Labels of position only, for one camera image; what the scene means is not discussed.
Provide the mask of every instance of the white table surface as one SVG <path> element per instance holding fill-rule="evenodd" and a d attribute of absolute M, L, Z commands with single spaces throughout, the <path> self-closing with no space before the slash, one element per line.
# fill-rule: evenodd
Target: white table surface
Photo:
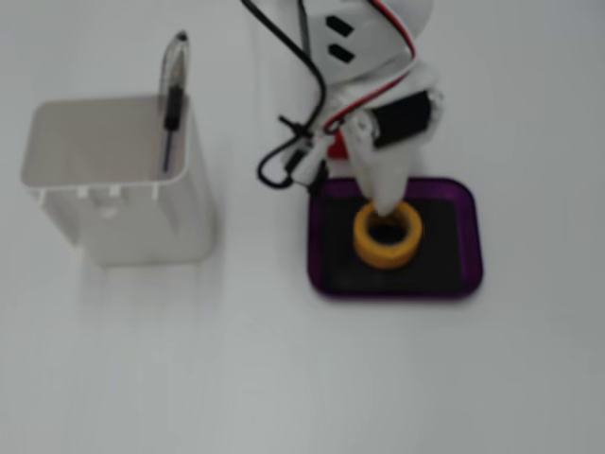
<path fill-rule="evenodd" d="M 417 173 L 475 192 L 486 276 L 461 306 L 310 287 L 307 197 L 254 170 L 312 80 L 235 0 L 0 4 L 0 452 L 605 450 L 605 3 L 436 3 L 420 48 L 448 112 Z M 29 121 L 154 91 L 181 27 L 219 245 L 101 271 L 19 185 Z"/>

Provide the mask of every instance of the yellow ring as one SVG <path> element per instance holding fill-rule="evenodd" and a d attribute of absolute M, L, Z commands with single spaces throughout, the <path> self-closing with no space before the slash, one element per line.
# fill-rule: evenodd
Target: yellow ring
<path fill-rule="evenodd" d="M 411 205 L 399 203 L 393 217 L 406 229 L 403 241 L 393 245 L 375 241 L 368 230 L 371 216 L 375 213 L 372 203 L 364 206 L 354 222 L 354 248 L 361 260 L 378 270 L 395 270 L 407 265 L 416 255 L 423 238 L 423 220 Z"/>

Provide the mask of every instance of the black wire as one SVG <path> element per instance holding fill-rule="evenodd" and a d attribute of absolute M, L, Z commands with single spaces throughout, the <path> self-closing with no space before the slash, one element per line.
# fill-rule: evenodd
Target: black wire
<path fill-rule="evenodd" d="M 317 65 L 314 64 L 313 61 L 309 58 L 309 56 L 302 49 L 300 49 L 280 28 L 278 28 L 275 24 L 273 24 L 273 22 L 271 22 L 271 20 L 263 13 L 263 11 L 261 11 L 258 7 L 256 7 L 256 5 L 254 5 L 251 0 L 241 0 L 241 1 L 242 1 L 242 4 L 244 5 L 244 7 L 246 7 L 246 9 L 248 9 L 248 11 L 256 19 L 258 19 L 258 21 L 261 24 L 263 24 L 263 26 L 265 26 L 268 29 L 268 31 L 270 31 L 279 41 L 282 42 L 283 45 L 285 45 L 288 49 L 290 49 L 290 51 L 300 61 L 302 61 L 302 63 L 308 68 L 308 70 L 311 72 L 311 74 L 315 77 L 315 79 L 318 82 L 318 86 L 320 87 L 320 99 L 318 100 L 318 103 L 316 104 L 315 108 L 313 109 L 313 112 L 309 115 L 309 118 L 307 119 L 307 121 L 304 124 L 302 124 L 300 128 L 297 127 L 298 131 L 294 132 L 294 135 L 292 136 L 291 139 L 287 140 L 282 145 L 280 145 L 278 148 L 276 148 L 275 150 L 268 153 L 267 156 L 265 156 L 261 160 L 260 164 L 258 165 L 258 168 L 256 169 L 258 179 L 261 182 L 263 182 L 264 184 L 266 184 L 267 186 L 269 186 L 273 189 L 287 189 L 292 184 L 294 184 L 292 179 L 288 176 L 282 182 L 279 182 L 279 183 L 273 182 L 272 180 L 268 179 L 265 176 L 265 166 L 275 156 L 284 152 L 286 149 L 292 147 L 300 139 L 304 138 L 308 134 L 309 130 L 311 129 L 313 124 L 316 122 L 316 120 L 318 119 L 318 117 L 321 114 L 321 111 L 323 110 L 323 106 L 325 105 L 328 90 L 327 90 L 327 86 L 325 83 L 325 79 L 323 78 L 323 74 L 321 73 L 321 71 L 319 70 Z M 303 5 L 303 0 L 299 0 L 299 5 L 300 6 Z"/>

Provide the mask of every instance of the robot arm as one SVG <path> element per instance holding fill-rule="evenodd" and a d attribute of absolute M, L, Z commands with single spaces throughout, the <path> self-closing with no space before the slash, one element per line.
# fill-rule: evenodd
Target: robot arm
<path fill-rule="evenodd" d="M 327 102 L 321 102 L 307 131 L 312 140 L 301 134 L 290 144 L 298 149 L 295 159 L 286 161 L 290 181 L 310 185 L 325 172 L 327 149 L 339 129 L 362 192 L 386 216 L 406 192 L 416 150 L 430 140 L 441 118 L 438 76 L 419 63 L 414 43 L 433 0 L 298 4 L 304 47 L 298 50 L 312 72 L 320 73 L 321 100 L 327 94 Z M 266 19 L 261 21 L 268 26 Z M 284 36 L 276 36 L 292 49 Z"/>

